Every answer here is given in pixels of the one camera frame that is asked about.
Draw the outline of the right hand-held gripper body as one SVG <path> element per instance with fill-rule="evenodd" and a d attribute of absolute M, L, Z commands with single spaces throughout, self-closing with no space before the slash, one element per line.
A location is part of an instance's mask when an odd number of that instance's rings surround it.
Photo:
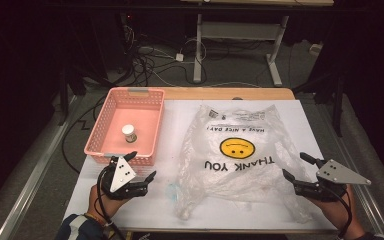
<path fill-rule="evenodd" d="M 321 168 L 318 168 L 316 172 L 316 182 L 310 183 L 295 180 L 294 190 L 296 195 L 322 202 L 335 202 L 346 193 L 348 184 L 371 184 L 371 181 L 366 177 L 363 177 L 333 159 L 322 161 L 324 161 L 325 164 Z"/>

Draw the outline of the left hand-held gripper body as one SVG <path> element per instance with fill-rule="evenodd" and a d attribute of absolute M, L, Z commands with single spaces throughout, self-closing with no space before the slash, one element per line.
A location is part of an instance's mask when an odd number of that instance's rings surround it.
<path fill-rule="evenodd" d="M 136 177 L 128 161 L 130 157 L 113 157 L 99 178 L 104 194 L 112 200 L 142 197 L 148 193 L 147 182 L 133 182 Z"/>

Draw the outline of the small white-capped bottle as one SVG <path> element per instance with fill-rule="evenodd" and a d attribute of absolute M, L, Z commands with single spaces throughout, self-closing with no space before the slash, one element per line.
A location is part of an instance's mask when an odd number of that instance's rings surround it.
<path fill-rule="evenodd" d="M 122 127 L 122 133 L 123 133 L 123 135 L 125 137 L 125 140 L 128 143 L 133 143 L 133 142 L 135 142 L 137 140 L 137 135 L 135 133 L 135 128 L 131 124 L 124 125 Z"/>

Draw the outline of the pink perforated plastic basket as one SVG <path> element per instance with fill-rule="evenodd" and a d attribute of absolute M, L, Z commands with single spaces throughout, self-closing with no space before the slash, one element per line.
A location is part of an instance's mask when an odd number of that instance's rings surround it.
<path fill-rule="evenodd" d="M 161 89 L 112 88 L 85 145 L 85 154 L 98 163 L 108 163 L 112 156 L 137 151 L 130 160 L 132 166 L 153 166 L 164 98 Z M 127 124 L 135 128 L 137 140 L 133 143 L 122 133 Z"/>

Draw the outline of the clear smiley-print plastic bag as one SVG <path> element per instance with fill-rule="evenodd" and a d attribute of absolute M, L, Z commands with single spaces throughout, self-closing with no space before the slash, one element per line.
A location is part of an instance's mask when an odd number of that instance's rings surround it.
<path fill-rule="evenodd" d="M 309 205 L 284 171 L 309 178 L 274 105 L 255 111 L 202 105 L 182 143 L 176 215 L 187 220 L 204 198 L 215 197 L 282 203 L 295 221 L 305 223 L 311 219 Z"/>

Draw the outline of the person's left hand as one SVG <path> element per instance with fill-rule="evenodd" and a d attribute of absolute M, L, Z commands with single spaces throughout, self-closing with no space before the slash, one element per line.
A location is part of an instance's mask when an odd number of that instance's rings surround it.
<path fill-rule="evenodd" d="M 106 195 L 103 195 L 101 200 L 98 200 L 98 187 L 93 185 L 90 189 L 87 215 L 92 216 L 101 225 L 104 225 L 127 202 L 128 199 L 112 200 Z"/>

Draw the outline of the person's right hand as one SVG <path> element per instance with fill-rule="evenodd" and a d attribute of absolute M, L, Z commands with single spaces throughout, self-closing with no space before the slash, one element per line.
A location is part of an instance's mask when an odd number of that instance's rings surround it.
<path fill-rule="evenodd" d="M 347 193 L 342 197 L 343 201 L 351 208 L 352 221 L 358 220 L 352 187 L 347 186 Z M 348 212 L 345 206 L 340 202 L 322 202 L 311 199 L 311 202 L 319 207 L 324 216 L 338 229 L 343 230 L 348 221 Z"/>

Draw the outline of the crumpled clear plastic film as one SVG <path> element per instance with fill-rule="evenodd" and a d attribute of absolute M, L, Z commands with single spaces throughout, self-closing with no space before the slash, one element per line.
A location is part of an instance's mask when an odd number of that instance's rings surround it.
<path fill-rule="evenodd" d="M 177 183 L 169 183 L 165 188 L 165 195 L 170 201 L 176 202 L 178 199 L 178 190 L 179 186 Z"/>

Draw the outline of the black metal stand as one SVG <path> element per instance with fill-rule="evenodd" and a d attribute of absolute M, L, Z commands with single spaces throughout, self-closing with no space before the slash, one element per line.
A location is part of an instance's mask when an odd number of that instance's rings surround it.
<path fill-rule="evenodd" d="M 338 137 L 342 136 L 341 132 L 341 114 L 342 114 L 342 97 L 343 97 L 344 79 L 339 77 L 336 84 L 334 95 L 334 106 L 332 116 L 332 126 Z"/>

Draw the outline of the white table mat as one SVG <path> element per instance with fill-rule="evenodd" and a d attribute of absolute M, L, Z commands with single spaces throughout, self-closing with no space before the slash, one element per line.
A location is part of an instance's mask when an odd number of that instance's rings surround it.
<path fill-rule="evenodd" d="M 309 122 L 298 100 L 166 100 L 161 131 L 156 150 L 155 180 L 145 197 L 125 204 L 113 217 L 118 227 L 132 231 L 230 232 L 230 233 L 327 233 L 334 226 L 321 211 L 306 199 L 310 216 L 306 223 L 295 221 L 284 204 L 278 202 L 241 205 L 221 198 L 205 198 L 188 220 L 175 215 L 174 204 L 165 195 L 169 183 L 175 183 L 181 140 L 201 104 L 216 109 L 238 107 L 246 110 L 264 109 L 274 104 L 282 122 L 298 151 L 322 157 Z M 90 156 L 85 158 L 81 173 L 68 203 L 64 218 L 72 213 L 83 213 L 88 206 L 90 187 L 96 183 L 104 167 Z"/>

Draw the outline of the desk with white legs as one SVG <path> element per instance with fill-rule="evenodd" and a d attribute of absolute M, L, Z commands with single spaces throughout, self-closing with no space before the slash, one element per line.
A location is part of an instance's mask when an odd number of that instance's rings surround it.
<path fill-rule="evenodd" d="M 331 7 L 333 0 L 182 0 L 183 2 L 193 3 L 195 7 L 210 6 L 213 4 L 218 7 L 230 5 L 244 5 L 251 9 L 257 7 L 284 7 L 286 10 L 292 10 L 295 7 Z M 203 14 L 197 15 L 196 22 L 196 50 L 194 57 L 193 82 L 202 83 L 204 77 L 203 61 L 205 59 L 207 48 L 204 39 L 232 39 L 232 40 L 268 40 L 273 41 L 273 50 L 265 55 L 269 74 L 275 87 L 283 85 L 280 78 L 276 58 L 286 31 L 289 15 L 283 14 L 278 23 L 245 23 L 240 20 L 221 21 L 204 20 Z"/>

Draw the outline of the metal floor rail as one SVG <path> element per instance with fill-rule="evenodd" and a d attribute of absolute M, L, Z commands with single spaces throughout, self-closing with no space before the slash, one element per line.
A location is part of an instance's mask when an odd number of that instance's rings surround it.
<path fill-rule="evenodd" d="M 368 186 L 353 185 L 352 189 L 355 200 L 360 202 L 373 230 L 384 235 L 384 216 L 377 201 L 370 193 Z"/>
<path fill-rule="evenodd" d="M 51 158 L 61 142 L 65 131 L 81 104 L 83 97 L 68 98 L 68 113 L 62 112 L 62 104 L 44 130 L 33 142 L 31 148 L 13 169 L 0 190 L 0 240 L 12 240 L 30 204 L 32 203 L 48 171 Z"/>

